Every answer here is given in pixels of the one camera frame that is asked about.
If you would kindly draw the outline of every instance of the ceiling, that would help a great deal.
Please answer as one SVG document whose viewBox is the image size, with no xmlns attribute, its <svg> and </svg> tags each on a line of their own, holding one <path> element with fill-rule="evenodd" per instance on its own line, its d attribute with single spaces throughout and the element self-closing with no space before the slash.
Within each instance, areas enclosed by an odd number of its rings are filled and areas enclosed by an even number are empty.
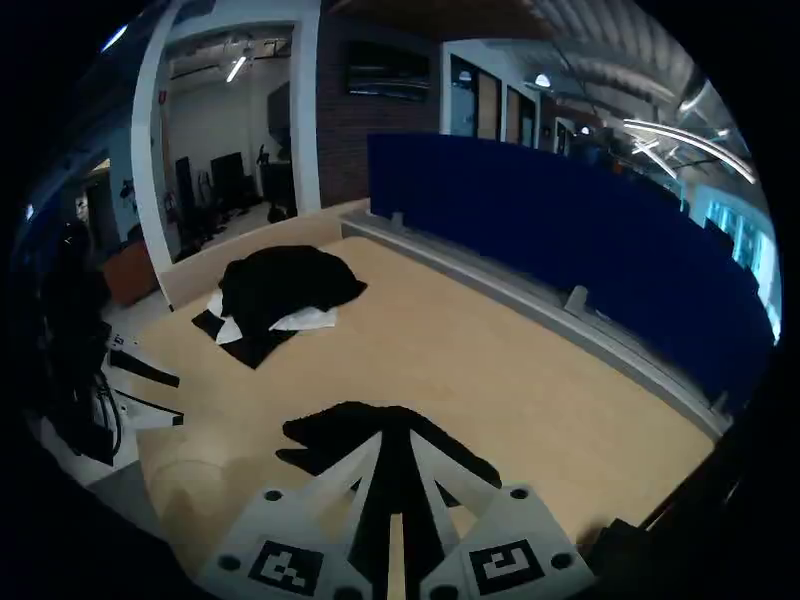
<svg viewBox="0 0 800 600">
<path fill-rule="evenodd" d="M 269 27 L 215 33 L 167 50 L 170 93 L 181 94 L 200 86 L 224 83 L 236 61 L 247 61 L 241 68 L 246 73 L 256 61 L 289 58 L 291 27 Z"/>
<path fill-rule="evenodd" d="M 596 115 L 625 145 L 632 138 L 622 119 L 639 118 L 687 129 L 749 158 L 719 94 L 686 50 L 633 0 L 340 0 L 328 10 L 436 41 L 484 39 L 507 52 L 531 84 L 545 73 L 552 85 L 543 93 Z M 725 136 L 717 135 L 724 130 Z M 644 135 L 647 141 L 656 137 Z M 673 167 L 699 163 L 682 167 L 684 174 L 698 170 L 706 180 L 721 180 L 721 187 L 739 177 L 667 138 L 653 151 Z M 645 155 L 633 161 L 658 170 Z"/>
</svg>

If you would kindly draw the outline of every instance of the led light strip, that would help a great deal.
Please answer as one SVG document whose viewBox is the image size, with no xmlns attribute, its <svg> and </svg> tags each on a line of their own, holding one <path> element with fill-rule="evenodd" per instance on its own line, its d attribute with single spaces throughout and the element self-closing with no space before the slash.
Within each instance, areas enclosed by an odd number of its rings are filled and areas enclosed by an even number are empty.
<svg viewBox="0 0 800 600">
<path fill-rule="evenodd" d="M 703 150 L 704 152 L 707 152 L 708 154 L 720 159 L 722 162 L 736 170 L 742 177 L 747 179 L 748 182 L 756 182 L 756 178 L 753 175 L 750 167 L 741 159 L 734 156 L 724 148 L 714 144 L 713 142 L 709 142 L 708 140 L 696 136 L 693 133 L 689 133 L 688 131 L 684 131 L 682 129 L 675 129 L 674 127 L 667 127 L 666 125 L 658 125 L 656 123 L 649 123 L 647 121 L 639 121 L 638 119 L 626 119 L 623 125 L 631 129 L 649 131 L 651 133 L 657 133 L 658 135 L 663 135 L 674 140 L 685 142 L 690 146 L 694 146 L 695 148 Z"/>
<path fill-rule="evenodd" d="M 228 75 L 228 78 L 225 80 L 225 83 L 230 83 L 231 81 L 233 81 L 233 78 L 236 77 L 236 73 L 238 73 L 239 69 L 242 68 L 242 65 L 244 64 L 245 60 L 246 57 L 244 56 L 239 57 L 239 60 L 237 60 L 236 64 L 233 65 L 233 69 L 231 69 L 231 74 Z"/>
<path fill-rule="evenodd" d="M 665 131 L 671 131 L 673 133 L 679 133 L 680 135 L 685 135 L 686 137 L 695 140 L 699 144 L 704 144 L 706 146 L 711 146 L 715 150 L 718 150 L 719 152 L 722 152 L 724 155 L 726 155 L 728 158 L 730 158 L 733 162 L 738 163 L 739 165 L 741 165 L 741 167 L 744 170 L 746 170 L 748 173 L 752 173 L 752 171 L 753 171 L 750 168 L 750 165 L 748 165 L 741 158 L 739 158 L 738 156 L 733 154 L 727 148 L 723 148 L 722 146 L 720 146 L 718 144 L 715 144 L 711 140 L 707 140 L 706 138 L 701 137 L 701 136 L 699 136 L 699 135 L 697 135 L 695 133 L 692 133 L 690 131 L 686 131 L 685 129 L 678 129 L 677 127 L 669 127 L 667 125 L 661 125 L 660 123 L 651 123 L 650 121 L 642 121 L 641 119 L 625 119 L 625 122 L 626 123 L 636 123 L 638 125 L 647 125 L 648 127 L 655 127 L 657 129 L 663 129 Z M 724 133 L 724 135 L 727 135 L 728 133 L 730 133 L 729 130 L 727 130 L 727 129 L 723 129 L 721 131 Z"/>
<path fill-rule="evenodd" d="M 650 150 L 649 144 L 645 145 L 645 144 L 640 144 L 639 142 L 634 142 L 634 143 L 636 144 L 637 150 L 639 150 L 640 152 L 644 152 L 650 158 L 650 160 L 652 160 L 659 167 L 664 169 L 664 171 L 666 171 L 670 177 L 672 177 L 673 179 L 678 178 L 678 174 L 673 169 L 671 169 L 670 166 L 667 163 L 665 163 L 660 156 L 658 156 L 655 152 Z"/>
<path fill-rule="evenodd" d="M 636 150 L 631 152 L 631 154 L 639 154 L 639 152 L 644 152 L 644 150 L 642 150 L 639 146 L 644 146 L 645 148 L 655 148 L 656 146 L 658 146 L 658 140 L 653 140 L 652 142 L 647 142 L 646 144 L 642 144 L 637 140 L 635 144 L 636 144 Z"/>
</svg>

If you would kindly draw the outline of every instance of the brick wall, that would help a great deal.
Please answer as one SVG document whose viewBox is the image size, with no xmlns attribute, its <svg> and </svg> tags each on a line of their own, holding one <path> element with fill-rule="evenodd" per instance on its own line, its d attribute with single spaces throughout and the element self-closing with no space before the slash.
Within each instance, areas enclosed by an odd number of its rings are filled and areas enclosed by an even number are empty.
<svg viewBox="0 0 800 600">
<path fill-rule="evenodd" d="M 347 42 L 376 42 L 430 58 L 425 102 L 351 96 L 346 90 Z M 439 131 L 440 52 L 435 42 L 355 19 L 321 15 L 317 46 L 317 153 L 322 206 L 369 195 L 367 134 Z"/>
</svg>

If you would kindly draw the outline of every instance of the desk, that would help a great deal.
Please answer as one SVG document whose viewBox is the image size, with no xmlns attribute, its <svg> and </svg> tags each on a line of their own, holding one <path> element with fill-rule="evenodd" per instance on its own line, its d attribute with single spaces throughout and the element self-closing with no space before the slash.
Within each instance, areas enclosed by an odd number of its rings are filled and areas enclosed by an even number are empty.
<svg viewBox="0 0 800 600">
<path fill-rule="evenodd" d="M 284 421 L 338 402 L 412 408 L 500 471 L 529 482 L 574 540 L 638 524 L 711 441 L 636 383 L 557 334 L 363 238 L 325 249 L 369 284 L 336 327 L 301 333 L 255 371 L 191 323 L 207 298 L 158 321 L 144 350 L 181 376 L 136 395 L 186 413 L 138 436 L 145 481 L 178 560 L 196 574 L 268 483 L 308 480 L 274 456 Z"/>
</svg>

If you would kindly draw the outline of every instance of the white wall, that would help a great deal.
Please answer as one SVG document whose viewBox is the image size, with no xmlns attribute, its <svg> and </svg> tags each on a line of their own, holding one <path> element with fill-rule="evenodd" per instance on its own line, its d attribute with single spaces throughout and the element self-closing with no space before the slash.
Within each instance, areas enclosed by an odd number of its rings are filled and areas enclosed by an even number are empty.
<svg viewBox="0 0 800 600">
<path fill-rule="evenodd" d="M 500 80 L 500 141 L 506 139 L 506 109 L 508 108 L 508 87 L 518 91 L 522 96 L 536 103 L 536 128 L 534 147 L 539 147 L 539 123 L 541 122 L 542 106 L 539 102 L 539 92 L 525 86 L 525 75 L 519 65 L 507 52 L 495 50 L 486 45 L 482 40 L 461 40 L 445 42 L 442 44 L 442 91 L 441 110 L 439 113 L 440 133 L 450 134 L 450 120 L 452 108 L 451 56 L 467 61 L 493 75 Z"/>
<path fill-rule="evenodd" d="M 169 153 L 176 160 L 189 157 L 192 187 L 200 202 L 197 177 L 211 174 L 211 160 L 242 153 L 245 175 L 252 175 L 260 190 L 256 159 L 264 144 L 270 160 L 277 160 L 280 146 L 269 135 L 267 97 L 289 81 L 289 60 L 253 61 L 231 83 L 208 83 L 169 98 Z"/>
</svg>

